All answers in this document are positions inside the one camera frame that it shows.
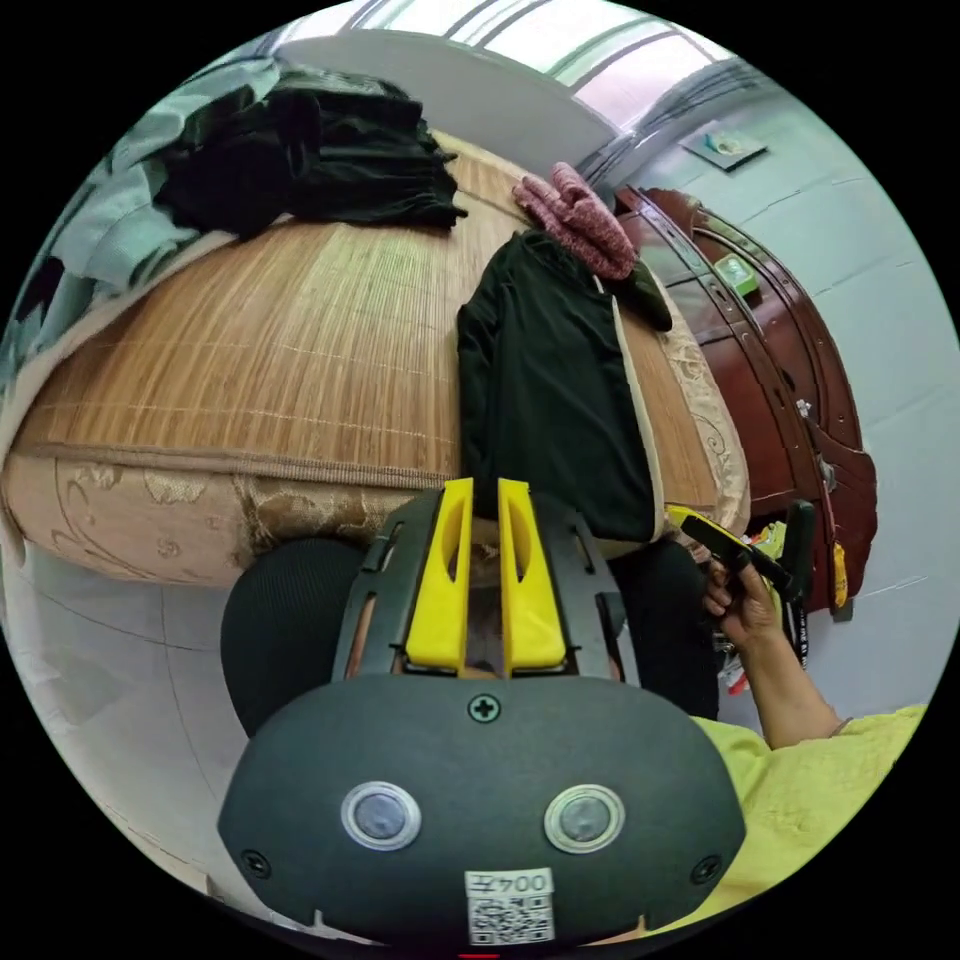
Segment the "dark red wooden cabinet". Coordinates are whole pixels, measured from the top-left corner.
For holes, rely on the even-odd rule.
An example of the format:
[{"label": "dark red wooden cabinet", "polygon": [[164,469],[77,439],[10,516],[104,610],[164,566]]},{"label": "dark red wooden cabinet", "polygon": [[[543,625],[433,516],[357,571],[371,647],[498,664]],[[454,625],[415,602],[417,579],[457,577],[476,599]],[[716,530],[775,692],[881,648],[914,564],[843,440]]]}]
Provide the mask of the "dark red wooden cabinet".
[{"label": "dark red wooden cabinet", "polygon": [[[777,516],[798,498],[817,508],[808,608],[833,607],[834,530],[854,597],[877,531],[876,472],[862,449],[839,353],[813,301],[770,251],[694,197],[626,188],[617,194],[616,213],[710,364],[746,455],[751,516],[758,521]],[[713,268],[729,253],[757,276],[759,289],[746,298]],[[806,422],[798,402],[808,411]],[[821,461],[832,473],[829,485]]]}]

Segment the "yellow tag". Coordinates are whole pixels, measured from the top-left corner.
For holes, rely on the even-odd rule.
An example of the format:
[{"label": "yellow tag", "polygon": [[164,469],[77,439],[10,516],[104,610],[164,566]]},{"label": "yellow tag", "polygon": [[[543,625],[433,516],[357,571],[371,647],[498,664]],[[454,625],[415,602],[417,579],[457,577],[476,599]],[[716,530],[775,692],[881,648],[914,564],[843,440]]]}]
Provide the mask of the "yellow tag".
[{"label": "yellow tag", "polygon": [[847,602],[847,561],[839,543],[833,545],[833,602],[837,607]]}]

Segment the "bed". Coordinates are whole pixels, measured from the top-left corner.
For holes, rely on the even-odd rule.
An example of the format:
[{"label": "bed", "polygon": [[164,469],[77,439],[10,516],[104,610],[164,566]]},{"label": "bed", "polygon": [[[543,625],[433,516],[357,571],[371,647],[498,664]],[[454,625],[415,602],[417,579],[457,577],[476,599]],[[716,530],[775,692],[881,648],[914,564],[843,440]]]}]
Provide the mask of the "bed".
[{"label": "bed", "polygon": [[[229,586],[288,539],[368,542],[393,509],[455,478],[457,310],[529,224],[510,197],[522,170],[436,136],[459,154],[469,211],[451,234],[288,221],[77,337],[3,464],[16,533],[110,577]],[[667,302],[669,334],[621,305],[664,499],[739,533],[743,451]],[[495,553],[494,531],[476,536],[478,555]]]}]

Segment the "person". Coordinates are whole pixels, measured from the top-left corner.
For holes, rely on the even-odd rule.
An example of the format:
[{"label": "person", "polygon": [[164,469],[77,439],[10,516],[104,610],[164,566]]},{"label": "person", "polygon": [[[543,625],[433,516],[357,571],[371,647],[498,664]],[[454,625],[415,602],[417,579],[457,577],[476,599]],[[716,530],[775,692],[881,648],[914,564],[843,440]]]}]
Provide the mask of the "person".
[{"label": "person", "polygon": [[[694,716],[723,757],[747,826],[734,862],[692,914],[647,933],[636,930],[604,943],[656,938],[718,918],[792,876],[853,819],[923,719],[924,705],[890,714],[841,718],[803,669],[784,634],[756,569],[737,576],[712,562],[701,603],[719,622],[743,663],[763,735],[715,718]],[[684,696],[690,696],[688,682]]]},{"label": "person", "polygon": [[[329,682],[340,622],[364,551],[310,538],[258,559],[224,610],[220,654],[249,736],[297,696]],[[747,565],[743,589],[679,543],[660,540],[610,561],[644,689],[684,710],[726,763],[747,826],[739,854],[694,913],[651,936],[734,908],[799,870],[869,799],[924,714],[910,707],[843,718],[798,661],[764,581]],[[762,736],[719,721],[714,625],[734,646]],[[644,935],[641,924],[614,940]]]}]

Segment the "window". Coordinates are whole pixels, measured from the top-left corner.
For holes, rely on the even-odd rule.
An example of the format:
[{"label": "window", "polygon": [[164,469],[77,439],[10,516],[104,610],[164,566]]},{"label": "window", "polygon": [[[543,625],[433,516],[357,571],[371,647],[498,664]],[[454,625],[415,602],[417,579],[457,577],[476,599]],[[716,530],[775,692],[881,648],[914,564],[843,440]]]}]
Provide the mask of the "window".
[{"label": "window", "polygon": [[512,23],[486,49],[547,73],[591,38],[642,16],[606,0],[550,0]]},{"label": "window", "polygon": [[469,23],[464,24],[450,39],[457,43],[476,46],[495,27],[510,17],[537,6],[542,0],[494,0],[478,10]]},{"label": "window", "polygon": [[458,20],[479,6],[479,0],[406,0],[388,3],[364,26],[369,29],[406,30],[442,37]]},{"label": "window", "polygon": [[719,43],[714,43],[699,33],[694,33],[686,27],[681,27],[679,23],[674,26],[685,36],[689,37],[708,57],[713,60],[729,60],[733,54],[726,48],[721,47]]},{"label": "window", "polygon": [[597,42],[583,50],[579,56],[569,58],[568,62],[557,64],[553,76],[568,87],[576,86],[577,82],[587,76],[594,67],[611,60],[622,50],[661,35],[673,36],[673,28],[662,20],[652,18],[642,20],[613,36],[598,37]]},{"label": "window", "polygon": [[654,40],[614,60],[577,91],[577,98],[623,130],[671,87],[711,61],[685,37]]}]

